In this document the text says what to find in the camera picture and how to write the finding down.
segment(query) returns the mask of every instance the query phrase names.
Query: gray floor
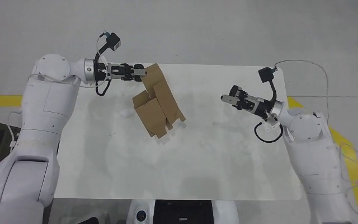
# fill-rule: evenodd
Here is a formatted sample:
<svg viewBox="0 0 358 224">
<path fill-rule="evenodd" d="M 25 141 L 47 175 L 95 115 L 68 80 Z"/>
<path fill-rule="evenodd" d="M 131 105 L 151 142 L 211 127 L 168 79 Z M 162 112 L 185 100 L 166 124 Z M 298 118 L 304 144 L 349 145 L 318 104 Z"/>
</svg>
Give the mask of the gray floor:
<svg viewBox="0 0 358 224">
<path fill-rule="evenodd" d="M 358 146 L 357 11 L 354 0 L 4 1 L 0 94 L 22 94 L 44 54 L 93 58 L 96 38 L 106 29 L 122 39 L 119 52 L 106 54 L 116 62 L 272 66 L 282 59 L 314 60 L 329 76 L 330 125 Z M 296 62 L 281 68 L 289 96 L 327 112 L 318 68 Z M 57 200 L 51 220 L 102 206 L 125 217 L 126 202 Z M 239 212 L 242 223 L 309 222 L 305 198 L 240 202 Z"/>
</svg>

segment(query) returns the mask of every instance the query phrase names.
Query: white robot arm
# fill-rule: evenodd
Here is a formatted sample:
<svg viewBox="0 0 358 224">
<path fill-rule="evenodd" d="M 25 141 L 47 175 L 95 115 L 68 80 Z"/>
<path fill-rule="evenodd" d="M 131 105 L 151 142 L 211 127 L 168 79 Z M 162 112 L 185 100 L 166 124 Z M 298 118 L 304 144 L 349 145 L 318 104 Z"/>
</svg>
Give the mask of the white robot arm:
<svg viewBox="0 0 358 224">
<path fill-rule="evenodd" d="M 270 101 L 248 95 L 233 86 L 222 101 L 238 110 L 244 109 L 260 116 L 271 125 L 280 122 L 290 162 L 307 194 L 311 218 L 318 223 L 357 223 L 341 183 L 340 153 L 333 143 L 327 122 L 320 112 L 307 112 L 303 108 L 287 109 L 285 103 L 276 100 L 272 80 L 276 69 L 259 70 L 262 82 L 269 82 L 274 93 Z"/>
<path fill-rule="evenodd" d="M 115 34 L 104 35 L 107 44 L 95 60 L 69 63 L 48 54 L 37 61 L 23 93 L 20 135 L 13 151 L 0 162 L 0 223 L 42 223 L 43 209 L 53 200 L 58 181 L 56 152 L 61 133 L 72 115 L 81 82 L 140 81 L 145 76 L 141 64 L 99 63 L 100 54 L 120 44 Z"/>
</svg>

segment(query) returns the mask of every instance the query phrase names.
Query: folded cardboard box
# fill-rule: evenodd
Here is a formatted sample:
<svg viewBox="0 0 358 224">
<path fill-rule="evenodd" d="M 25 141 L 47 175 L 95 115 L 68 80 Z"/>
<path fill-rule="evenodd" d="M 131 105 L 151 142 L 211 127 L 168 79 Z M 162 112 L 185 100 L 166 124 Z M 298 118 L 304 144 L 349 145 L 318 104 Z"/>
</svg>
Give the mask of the folded cardboard box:
<svg viewBox="0 0 358 224">
<path fill-rule="evenodd" d="M 147 75 L 142 81 L 146 90 L 133 97 L 133 105 L 149 135 L 161 138 L 167 133 L 166 127 L 171 130 L 177 119 L 183 122 L 185 117 L 159 65 L 152 64 L 145 70 Z"/>
</svg>

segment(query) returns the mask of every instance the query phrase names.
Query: yellow stripe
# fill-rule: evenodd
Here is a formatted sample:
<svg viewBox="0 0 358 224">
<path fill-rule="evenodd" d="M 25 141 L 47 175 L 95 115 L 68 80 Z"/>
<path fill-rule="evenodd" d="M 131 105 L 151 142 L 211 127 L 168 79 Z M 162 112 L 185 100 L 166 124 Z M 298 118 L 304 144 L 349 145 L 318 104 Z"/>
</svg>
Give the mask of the yellow stripe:
<svg viewBox="0 0 358 224">
<path fill-rule="evenodd" d="M 303 108 L 303 105 L 301 105 L 292 97 L 288 97 L 288 103 L 290 108 Z M 347 167 L 348 176 L 352 183 L 356 183 L 358 181 L 358 163 L 352 161 L 357 161 L 357 155 L 353 150 L 353 144 L 341 134 L 339 134 L 336 130 L 334 130 L 332 127 L 330 127 L 329 130 L 331 131 L 334 142 L 337 145 L 342 146 L 342 153 L 343 155 L 345 155 L 345 164 Z M 358 188 L 353 188 L 353 193 L 356 199 L 356 204 L 358 205 Z"/>
<path fill-rule="evenodd" d="M 21 106 L 21 95 L 0 96 L 0 106 Z"/>
</svg>

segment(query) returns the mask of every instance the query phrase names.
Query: table surface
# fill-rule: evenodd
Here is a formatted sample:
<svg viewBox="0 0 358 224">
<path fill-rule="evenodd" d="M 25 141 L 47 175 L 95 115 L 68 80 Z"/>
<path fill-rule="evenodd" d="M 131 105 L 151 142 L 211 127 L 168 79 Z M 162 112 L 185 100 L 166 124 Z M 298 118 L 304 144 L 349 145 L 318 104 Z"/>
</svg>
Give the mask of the table surface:
<svg viewBox="0 0 358 224">
<path fill-rule="evenodd" d="M 81 88 L 59 146 L 56 198 L 300 198 L 282 139 L 261 142 L 253 132 L 261 119 L 220 100 L 233 85 L 270 99 L 270 85 L 257 73 L 262 67 L 159 66 L 186 121 L 151 138 L 132 103 L 145 89 L 142 83 L 113 80 L 104 97 Z M 274 75 L 277 99 L 287 101 L 282 70 Z"/>
</svg>

